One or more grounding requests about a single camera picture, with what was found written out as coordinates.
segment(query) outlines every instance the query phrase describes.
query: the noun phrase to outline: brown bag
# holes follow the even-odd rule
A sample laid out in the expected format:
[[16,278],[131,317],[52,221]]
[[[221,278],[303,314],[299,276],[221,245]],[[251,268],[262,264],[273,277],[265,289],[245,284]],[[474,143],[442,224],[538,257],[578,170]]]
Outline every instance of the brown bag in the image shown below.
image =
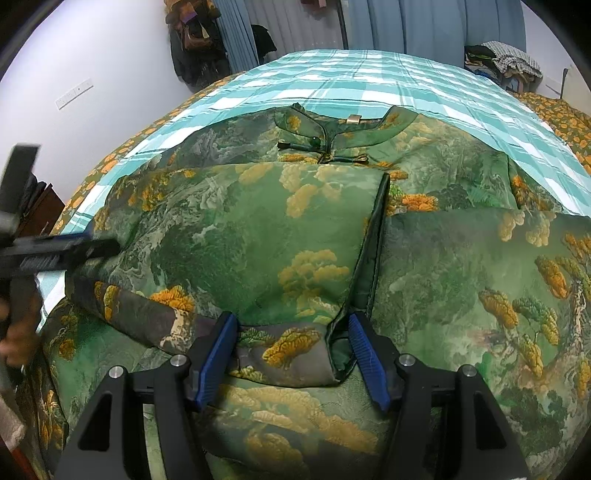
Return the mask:
[[187,25],[182,24],[183,46],[186,50],[209,50],[213,48],[213,41],[205,27],[201,25],[201,36],[191,35]]

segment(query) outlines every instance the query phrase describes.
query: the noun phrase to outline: teal plaid bed sheet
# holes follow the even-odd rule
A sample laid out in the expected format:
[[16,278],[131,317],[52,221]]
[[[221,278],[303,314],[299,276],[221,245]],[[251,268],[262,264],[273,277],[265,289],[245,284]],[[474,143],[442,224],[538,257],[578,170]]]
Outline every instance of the teal plaid bed sheet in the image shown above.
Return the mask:
[[[507,153],[572,213],[591,216],[591,177],[569,146],[490,80],[398,53],[309,50],[240,75],[164,124],[101,178],[63,233],[83,231],[117,179],[192,132],[243,113],[295,102],[338,118],[352,113],[380,118],[392,105],[400,105],[441,119]],[[45,317],[64,296],[63,274],[41,274],[39,283]]]

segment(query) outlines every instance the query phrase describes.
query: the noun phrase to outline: gray checkered cloth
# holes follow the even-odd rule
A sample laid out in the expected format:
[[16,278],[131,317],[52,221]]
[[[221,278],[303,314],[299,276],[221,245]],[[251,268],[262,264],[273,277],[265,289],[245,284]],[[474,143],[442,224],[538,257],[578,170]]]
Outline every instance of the gray checkered cloth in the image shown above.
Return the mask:
[[505,73],[509,68],[512,68],[519,73],[529,73],[534,77],[543,77],[540,64],[524,51],[499,41],[488,41],[483,45],[490,48],[496,55],[493,62],[501,73]]

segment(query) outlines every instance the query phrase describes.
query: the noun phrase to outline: black metal bar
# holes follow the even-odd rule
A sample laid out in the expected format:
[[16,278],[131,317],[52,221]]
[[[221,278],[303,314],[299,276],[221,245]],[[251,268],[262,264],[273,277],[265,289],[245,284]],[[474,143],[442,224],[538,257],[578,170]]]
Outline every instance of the black metal bar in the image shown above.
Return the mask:
[[340,25],[340,35],[343,37],[343,49],[349,49],[349,38],[347,37],[347,26],[345,24],[345,14],[343,13],[343,4],[341,0],[335,0],[336,2],[336,12],[339,16],[339,25]]

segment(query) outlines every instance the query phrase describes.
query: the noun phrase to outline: wall switch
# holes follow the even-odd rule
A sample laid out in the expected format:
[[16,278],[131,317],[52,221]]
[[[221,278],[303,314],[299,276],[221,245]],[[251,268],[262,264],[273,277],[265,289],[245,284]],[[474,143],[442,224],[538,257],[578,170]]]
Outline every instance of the wall switch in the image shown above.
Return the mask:
[[61,110],[73,99],[79,97],[87,90],[90,90],[92,87],[94,87],[92,80],[88,79],[82,82],[80,85],[75,86],[72,90],[68,90],[66,93],[64,93],[64,95],[56,100],[57,109]]

